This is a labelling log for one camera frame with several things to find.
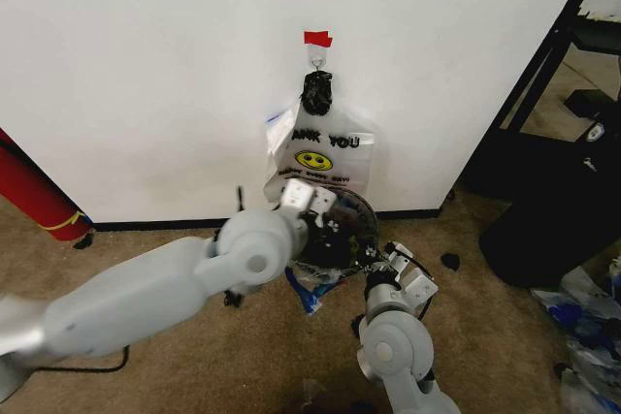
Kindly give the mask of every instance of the white plastic bag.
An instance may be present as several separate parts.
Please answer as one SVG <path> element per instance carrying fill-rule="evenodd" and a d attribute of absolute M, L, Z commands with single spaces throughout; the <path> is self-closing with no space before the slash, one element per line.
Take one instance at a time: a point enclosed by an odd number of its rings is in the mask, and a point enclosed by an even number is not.
<path fill-rule="evenodd" d="M 296 104 L 268 121 L 267 140 L 268 201 L 278 200 L 290 177 L 364 195 L 374 135 L 334 105 L 324 115 L 310 115 Z"/>

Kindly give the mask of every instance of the black trash bag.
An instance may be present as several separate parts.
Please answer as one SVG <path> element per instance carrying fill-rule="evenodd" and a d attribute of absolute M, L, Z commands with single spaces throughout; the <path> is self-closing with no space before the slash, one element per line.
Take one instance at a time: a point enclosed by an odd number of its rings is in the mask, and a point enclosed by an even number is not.
<path fill-rule="evenodd" d="M 332 105 L 332 74 L 317 70 L 304 78 L 300 99 L 310 115 L 325 115 Z"/>

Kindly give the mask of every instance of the red tape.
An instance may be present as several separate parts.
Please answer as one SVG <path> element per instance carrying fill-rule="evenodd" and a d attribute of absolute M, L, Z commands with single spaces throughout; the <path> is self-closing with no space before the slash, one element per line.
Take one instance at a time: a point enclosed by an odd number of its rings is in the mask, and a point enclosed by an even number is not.
<path fill-rule="evenodd" d="M 328 36 L 327 31 L 305 31 L 304 44 L 315 44 L 316 46 L 328 48 L 332 45 L 332 38 Z"/>

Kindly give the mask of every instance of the yellow stripe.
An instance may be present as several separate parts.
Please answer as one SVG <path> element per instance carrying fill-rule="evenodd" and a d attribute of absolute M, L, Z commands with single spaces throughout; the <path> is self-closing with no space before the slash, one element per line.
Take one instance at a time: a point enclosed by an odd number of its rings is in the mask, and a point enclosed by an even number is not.
<path fill-rule="evenodd" d="M 80 217 L 86 217 L 86 215 L 84 215 L 83 213 L 81 213 L 79 210 L 76 211 L 76 213 L 74 213 L 71 217 L 69 217 L 67 220 L 65 220 L 62 223 L 59 223 L 58 225 L 54 226 L 54 227 L 44 227 L 43 225 L 39 225 L 41 228 L 43 228 L 44 230 L 59 230 L 62 227 L 66 227 L 67 225 L 73 225 L 74 223 L 76 223 L 78 221 L 78 219 Z"/>

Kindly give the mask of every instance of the baseboard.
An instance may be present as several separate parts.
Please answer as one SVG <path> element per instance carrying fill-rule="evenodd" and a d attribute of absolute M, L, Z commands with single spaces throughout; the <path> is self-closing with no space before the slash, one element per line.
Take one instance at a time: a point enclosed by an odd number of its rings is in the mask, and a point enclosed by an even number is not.
<path fill-rule="evenodd" d="M 436 218 L 441 208 L 420 208 L 417 210 L 385 210 L 376 212 L 379 220 L 407 220 L 409 218 Z"/>
<path fill-rule="evenodd" d="M 435 218 L 440 215 L 439 208 L 421 210 L 387 210 L 377 212 L 380 220 L 398 220 L 408 218 Z M 149 230 L 188 230 L 193 228 L 219 228 L 227 218 L 205 218 L 198 220 L 164 220 L 157 222 L 102 222 L 93 227 L 98 232 L 140 232 Z"/>
<path fill-rule="evenodd" d="M 94 223 L 98 232 L 140 232 L 148 230 L 188 230 L 192 228 L 219 228 L 228 218 L 198 220 L 163 220 L 156 222 L 102 222 Z"/>

